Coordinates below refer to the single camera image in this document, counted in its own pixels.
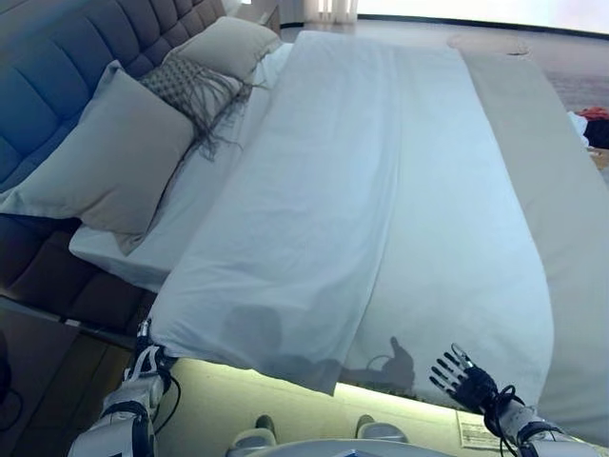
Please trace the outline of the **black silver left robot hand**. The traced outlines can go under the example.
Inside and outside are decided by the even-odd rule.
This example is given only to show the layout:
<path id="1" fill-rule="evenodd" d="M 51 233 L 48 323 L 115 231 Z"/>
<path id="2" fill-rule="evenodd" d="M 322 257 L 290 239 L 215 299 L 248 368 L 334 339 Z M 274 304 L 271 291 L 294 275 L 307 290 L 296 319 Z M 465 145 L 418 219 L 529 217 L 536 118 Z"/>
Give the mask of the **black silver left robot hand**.
<path id="1" fill-rule="evenodd" d="M 153 353 L 156 361 L 165 361 L 165 348 L 153 341 L 151 337 L 151 319 L 147 318 L 139 324 L 135 340 L 134 357 L 138 359 L 143 353 L 150 351 Z"/>

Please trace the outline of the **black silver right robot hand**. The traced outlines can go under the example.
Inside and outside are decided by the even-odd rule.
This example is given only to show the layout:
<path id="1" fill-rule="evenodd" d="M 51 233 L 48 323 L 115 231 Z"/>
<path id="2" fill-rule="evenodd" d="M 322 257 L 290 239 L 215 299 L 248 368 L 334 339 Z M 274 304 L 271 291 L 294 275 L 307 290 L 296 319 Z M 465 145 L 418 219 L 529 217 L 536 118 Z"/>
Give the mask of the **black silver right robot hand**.
<path id="1" fill-rule="evenodd" d="M 430 382 L 466 410 L 489 412 L 499 394 L 493 378 L 457 344 L 431 367 Z"/>

